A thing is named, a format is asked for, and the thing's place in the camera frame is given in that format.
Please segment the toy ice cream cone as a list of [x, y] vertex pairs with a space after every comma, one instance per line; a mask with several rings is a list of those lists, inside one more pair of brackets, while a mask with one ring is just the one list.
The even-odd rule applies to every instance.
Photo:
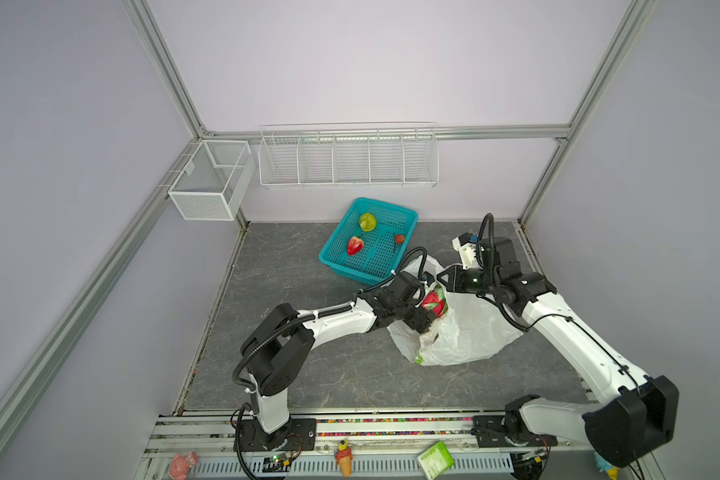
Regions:
[[344, 439], [339, 442], [335, 460], [343, 477], [352, 475], [353, 454], [348, 440]]

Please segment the pink toy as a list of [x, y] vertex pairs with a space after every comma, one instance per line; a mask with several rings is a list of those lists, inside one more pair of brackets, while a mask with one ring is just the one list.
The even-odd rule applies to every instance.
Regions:
[[177, 453], [169, 465], [168, 475], [172, 480], [187, 480], [191, 470], [198, 463], [199, 458], [194, 451], [190, 451], [186, 455]]

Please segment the blue toy ice cream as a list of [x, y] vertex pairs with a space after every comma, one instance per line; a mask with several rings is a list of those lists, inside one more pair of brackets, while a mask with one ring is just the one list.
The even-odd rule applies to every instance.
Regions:
[[599, 472], [604, 473], [610, 480], [618, 480], [619, 468], [610, 464], [604, 458], [599, 455], [595, 456], [595, 465]]

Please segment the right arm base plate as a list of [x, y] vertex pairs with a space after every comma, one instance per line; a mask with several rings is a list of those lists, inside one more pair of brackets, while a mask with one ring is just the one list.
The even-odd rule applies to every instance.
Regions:
[[531, 433], [517, 417], [503, 414], [476, 415], [470, 433], [480, 448], [554, 447], [558, 439]]

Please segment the teal plastic basket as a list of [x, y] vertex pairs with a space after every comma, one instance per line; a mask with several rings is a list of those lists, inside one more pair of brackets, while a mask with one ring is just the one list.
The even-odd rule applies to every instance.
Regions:
[[[377, 220], [377, 228], [371, 232], [363, 232], [358, 224], [359, 217], [366, 212]], [[339, 276], [366, 285], [377, 284], [397, 269], [418, 220], [414, 210], [381, 200], [357, 198], [322, 247], [318, 259]], [[399, 249], [395, 248], [397, 234], [406, 237]], [[364, 240], [364, 248], [349, 256], [346, 246], [353, 236]]]

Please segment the white plastic bag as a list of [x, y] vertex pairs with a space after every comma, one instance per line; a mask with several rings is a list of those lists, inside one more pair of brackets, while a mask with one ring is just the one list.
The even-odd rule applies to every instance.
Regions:
[[439, 282], [427, 286], [426, 295], [435, 288], [445, 291], [448, 311], [435, 317], [427, 332], [415, 332], [401, 321], [387, 327], [393, 343], [410, 362], [429, 367], [484, 360], [523, 335], [488, 300], [448, 293]]

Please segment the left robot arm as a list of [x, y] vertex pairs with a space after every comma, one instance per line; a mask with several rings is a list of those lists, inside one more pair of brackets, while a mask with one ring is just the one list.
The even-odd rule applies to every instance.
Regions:
[[413, 273], [393, 270], [346, 303], [317, 310], [297, 310], [283, 303], [269, 312], [243, 342], [241, 359], [233, 371], [234, 383], [250, 396], [246, 408], [260, 431], [272, 435], [286, 430], [291, 420], [287, 389], [315, 348], [396, 321], [417, 333], [429, 329], [436, 314], [424, 306], [427, 288], [434, 283], [425, 272], [428, 252], [416, 247], [403, 260], [413, 257], [419, 258]]

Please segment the fake red peach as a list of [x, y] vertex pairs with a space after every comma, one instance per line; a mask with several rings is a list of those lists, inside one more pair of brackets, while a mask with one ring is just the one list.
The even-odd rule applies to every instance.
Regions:
[[346, 253], [349, 256], [354, 256], [362, 251], [364, 248], [364, 240], [358, 236], [353, 236], [349, 239], [346, 246]]

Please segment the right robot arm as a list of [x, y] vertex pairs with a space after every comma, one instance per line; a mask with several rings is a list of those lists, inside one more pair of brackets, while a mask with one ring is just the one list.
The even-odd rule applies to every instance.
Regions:
[[438, 274], [450, 293], [496, 307], [513, 328], [540, 332], [591, 391], [593, 402], [565, 403], [526, 395], [508, 403], [501, 434], [514, 445], [554, 436], [592, 447], [615, 467], [627, 467], [672, 441], [679, 390], [653, 377], [604, 341], [539, 272], [525, 273], [513, 242], [495, 234], [486, 214], [476, 234], [453, 239], [457, 264]]

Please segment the green white box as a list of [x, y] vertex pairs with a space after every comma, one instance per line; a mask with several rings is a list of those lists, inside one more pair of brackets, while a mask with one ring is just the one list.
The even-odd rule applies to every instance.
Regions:
[[455, 460], [443, 441], [438, 441], [416, 457], [427, 480], [435, 480], [455, 465]]

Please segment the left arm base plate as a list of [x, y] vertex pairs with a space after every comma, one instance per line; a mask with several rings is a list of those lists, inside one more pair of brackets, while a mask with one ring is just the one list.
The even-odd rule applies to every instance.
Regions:
[[312, 451], [317, 439], [315, 418], [290, 418], [273, 433], [266, 433], [255, 418], [236, 422], [235, 439], [241, 452]]

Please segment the fake green fruit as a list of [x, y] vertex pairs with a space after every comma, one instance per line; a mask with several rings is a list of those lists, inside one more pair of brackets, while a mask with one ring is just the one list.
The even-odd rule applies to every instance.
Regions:
[[376, 217], [369, 212], [363, 213], [359, 217], [358, 224], [363, 232], [371, 232], [377, 228]]

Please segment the fake red dragon fruit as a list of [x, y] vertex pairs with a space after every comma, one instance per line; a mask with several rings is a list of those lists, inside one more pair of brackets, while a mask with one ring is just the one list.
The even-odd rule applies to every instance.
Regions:
[[430, 291], [422, 300], [421, 306], [432, 311], [436, 318], [441, 318], [448, 311], [445, 291], [441, 288]]

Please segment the white mesh wall basket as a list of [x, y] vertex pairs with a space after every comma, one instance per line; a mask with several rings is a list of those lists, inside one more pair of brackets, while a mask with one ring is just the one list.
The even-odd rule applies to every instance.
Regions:
[[248, 142], [201, 140], [168, 193], [184, 220], [234, 221], [255, 171]]

